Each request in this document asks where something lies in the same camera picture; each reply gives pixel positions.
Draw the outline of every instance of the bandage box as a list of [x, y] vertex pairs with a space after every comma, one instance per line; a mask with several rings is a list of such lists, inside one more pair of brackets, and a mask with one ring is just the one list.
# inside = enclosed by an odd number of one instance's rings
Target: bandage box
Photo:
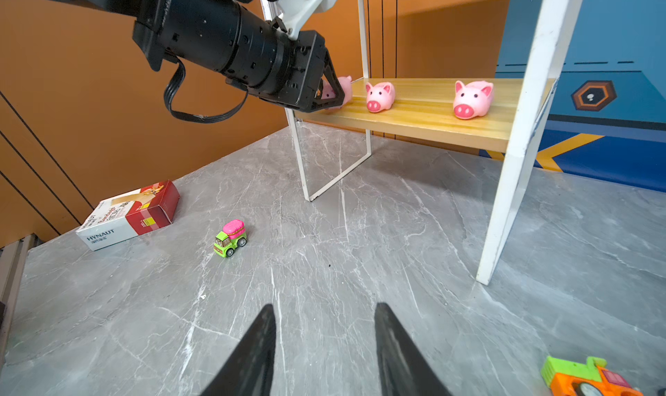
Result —
[[169, 180], [99, 203], [76, 233], [91, 250], [170, 225], [180, 194]]

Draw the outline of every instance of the gray marble floor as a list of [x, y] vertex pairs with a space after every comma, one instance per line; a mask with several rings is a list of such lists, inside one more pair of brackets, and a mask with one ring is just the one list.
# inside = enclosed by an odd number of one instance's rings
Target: gray marble floor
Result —
[[[301, 130], [313, 191], [362, 155], [363, 134]], [[502, 164], [373, 143], [312, 204], [284, 129], [177, 180], [169, 227], [97, 252], [73, 233], [33, 249], [0, 394], [198, 394], [268, 302], [273, 395], [378, 395], [378, 301], [457, 396], [548, 395], [548, 354], [606, 358], [645, 395], [666, 386], [666, 194], [535, 170], [484, 287]], [[232, 218], [248, 245], [222, 259], [212, 240]]]

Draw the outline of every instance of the shelf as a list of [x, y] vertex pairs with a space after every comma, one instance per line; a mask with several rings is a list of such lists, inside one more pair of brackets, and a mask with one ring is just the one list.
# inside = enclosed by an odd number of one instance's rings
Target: shelf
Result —
[[[455, 82], [486, 80], [494, 83], [495, 97], [484, 117], [461, 120], [453, 113]], [[390, 110], [371, 113], [366, 108], [365, 83], [390, 81], [397, 95]], [[541, 102], [555, 80], [548, 80]], [[314, 122], [400, 134], [413, 138], [506, 152], [518, 98], [519, 78], [372, 78], [352, 84], [354, 97], [341, 109], [321, 110], [296, 117]]]

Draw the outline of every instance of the blue wall graphic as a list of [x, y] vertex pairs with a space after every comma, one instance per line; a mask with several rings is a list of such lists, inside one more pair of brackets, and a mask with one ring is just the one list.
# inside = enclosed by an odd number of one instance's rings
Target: blue wall graphic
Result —
[[[666, 192], [664, 2], [583, 0], [539, 150], [603, 137], [556, 156], [563, 172]], [[497, 78], [523, 76], [540, 6], [511, 0]], [[612, 81], [617, 98], [600, 111], [576, 109], [572, 94], [587, 81]]]

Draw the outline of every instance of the toy car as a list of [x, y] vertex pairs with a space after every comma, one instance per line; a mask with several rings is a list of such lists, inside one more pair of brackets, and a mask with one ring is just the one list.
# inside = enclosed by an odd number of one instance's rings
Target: toy car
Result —
[[606, 360], [588, 357], [585, 364], [548, 357], [541, 376], [554, 396], [643, 396], [621, 375], [606, 370]]
[[223, 258], [230, 258], [238, 247], [243, 247], [248, 242], [245, 234], [245, 223], [234, 219], [222, 228], [220, 234], [215, 236], [213, 250]]

